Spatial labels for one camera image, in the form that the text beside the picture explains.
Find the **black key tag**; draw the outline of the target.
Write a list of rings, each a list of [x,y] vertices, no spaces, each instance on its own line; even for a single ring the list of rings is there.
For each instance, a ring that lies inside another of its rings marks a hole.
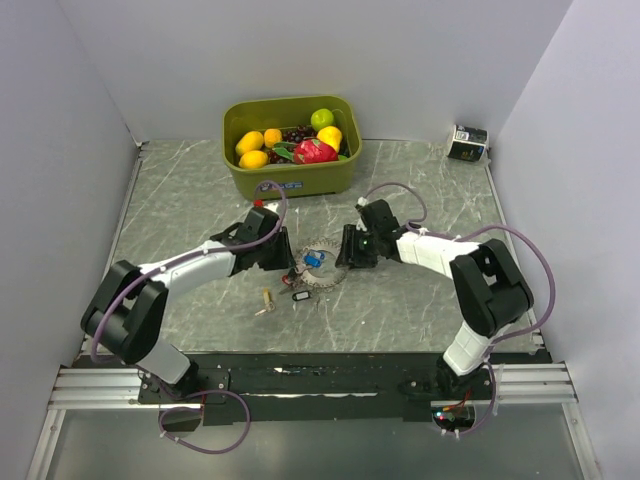
[[[309,291],[299,291],[292,294],[292,300],[294,302],[300,302],[309,300],[311,298],[311,293]]]

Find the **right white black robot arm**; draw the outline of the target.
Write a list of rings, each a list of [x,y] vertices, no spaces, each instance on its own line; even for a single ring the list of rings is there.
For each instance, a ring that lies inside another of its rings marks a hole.
[[[419,266],[453,282],[461,326],[437,361],[437,387],[448,398],[459,398],[472,385],[493,341],[534,305],[534,295],[506,244],[437,236],[424,228],[402,226],[389,204],[361,197],[360,220],[347,224],[337,267],[373,268],[383,257]]]

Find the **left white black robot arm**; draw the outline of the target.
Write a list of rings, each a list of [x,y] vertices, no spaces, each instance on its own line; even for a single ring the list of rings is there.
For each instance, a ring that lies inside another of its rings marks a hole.
[[[191,399],[198,389],[199,367],[160,337],[167,305],[254,266],[264,271],[292,269],[283,220],[283,214],[254,206],[244,221],[185,253],[140,266],[126,260],[114,263],[80,322],[93,339],[92,360],[99,360],[97,347],[103,346],[116,359],[162,381],[162,390],[174,401]]]

